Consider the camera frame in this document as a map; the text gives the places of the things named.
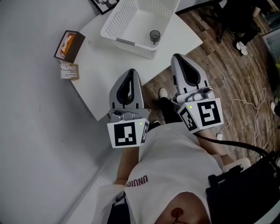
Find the wooden floor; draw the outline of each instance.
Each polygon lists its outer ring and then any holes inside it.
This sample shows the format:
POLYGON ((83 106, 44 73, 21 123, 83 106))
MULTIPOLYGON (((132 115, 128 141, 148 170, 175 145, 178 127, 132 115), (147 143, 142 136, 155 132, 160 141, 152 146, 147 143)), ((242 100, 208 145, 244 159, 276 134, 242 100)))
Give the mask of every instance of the wooden floor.
MULTIPOLYGON (((212 14, 211 7, 202 7, 180 15, 180 18, 201 38, 203 44, 190 52, 187 56, 197 62, 207 73, 210 85, 213 87, 216 97, 221 99, 224 111, 225 126, 231 118, 231 101, 233 99, 244 99, 247 102, 258 104, 263 88, 266 88, 266 99, 256 117, 257 132, 262 135, 261 146, 265 146, 275 128, 280 125, 280 118, 274 115, 270 109, 273 100, 268 74, 273 62, 262 39, 263 34, 268 33, 269 27, 259 15, 255 18, 262 33, 256 36, 248 45, 247 56, 241 56, 233 47, 235 40, 233 34, 226 30, 221 42, 216 41, 217 32, 221 25, 206 19, 203 21, 201 14, 212 14)), ((158 107, 158 90, 166 88, 169 97, 175 95, 176 88, 173 85, 171 68, 169 67, 143 87, 143 95, 146 108, 152 109, 150 120, 158 119, 164 123, 163 116, 158 107)), ((241 141, 251 144, 254 137, 254 117, 256 111, 251 105, 235 101, 232 107, 233 119, 229 127, 223 131, 224 140, 241 141)), ((212 129, 216 134, 221 127, 212 129)), ((280 131, 271 138, 267 151, 278 149, 280 131)), ((256 160, 257 153, 249 156, 245 149, 226 147, 228 153, 234 158, 248 157, 251 162, 256 160)))

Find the white wall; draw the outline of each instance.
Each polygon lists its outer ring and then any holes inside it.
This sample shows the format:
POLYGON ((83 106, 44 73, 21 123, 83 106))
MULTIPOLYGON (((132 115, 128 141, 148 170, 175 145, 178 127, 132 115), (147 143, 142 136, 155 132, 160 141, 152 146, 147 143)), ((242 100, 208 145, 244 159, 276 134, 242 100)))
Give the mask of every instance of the white wall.
POLYGON ((178 5, 177 12, 182 9, 186 9, 188 7, 191 7, 191 6, 194 6, 197 4, 201 4, 204 2, 208 2, 208 1, 211 1, 211 0, 181 0, 178 5))
POLYGON ((56 224, 111 153, 53 58, 64 31, 97 14, 89 0, 0 1, 0 222, 56 224))

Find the white t-shirt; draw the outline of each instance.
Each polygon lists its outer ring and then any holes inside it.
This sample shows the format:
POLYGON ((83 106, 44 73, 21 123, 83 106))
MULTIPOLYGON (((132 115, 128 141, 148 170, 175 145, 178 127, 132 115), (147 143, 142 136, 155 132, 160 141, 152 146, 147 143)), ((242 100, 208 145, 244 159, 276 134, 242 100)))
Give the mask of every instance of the white t-shirt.
POLYGON ((222 173, 216 160, 199 146, 183 122, 151 130, 140 147, 139 164, 126 186, 103 186, 98 193, 94 224, 107 224, 112 204, 124 190, 131 224, 154 224, 168 203, 179 193, 195 194, 209 215, 206 200, 208 176, 222 173))

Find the picture frame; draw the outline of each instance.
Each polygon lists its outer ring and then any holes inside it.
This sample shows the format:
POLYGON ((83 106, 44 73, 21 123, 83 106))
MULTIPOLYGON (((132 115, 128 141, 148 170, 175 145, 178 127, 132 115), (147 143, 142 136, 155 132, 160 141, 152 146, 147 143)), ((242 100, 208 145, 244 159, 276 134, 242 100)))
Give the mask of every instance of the picture frame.
POLYGON ((103 15, 111 9, 115 8, 119 0, 91 0, 98 11, 103 15))

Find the white plastic basket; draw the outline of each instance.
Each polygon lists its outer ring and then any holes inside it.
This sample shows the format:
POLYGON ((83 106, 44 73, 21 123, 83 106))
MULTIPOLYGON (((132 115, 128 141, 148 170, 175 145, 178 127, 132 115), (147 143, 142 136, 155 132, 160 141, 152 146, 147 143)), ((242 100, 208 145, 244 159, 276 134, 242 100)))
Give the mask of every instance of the white plastic basket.
POLYGON ((120 0, 100 34, 120 49, 153 59, 180 0, 120 0), (158 30, 155 45, 150 32, 158 30))

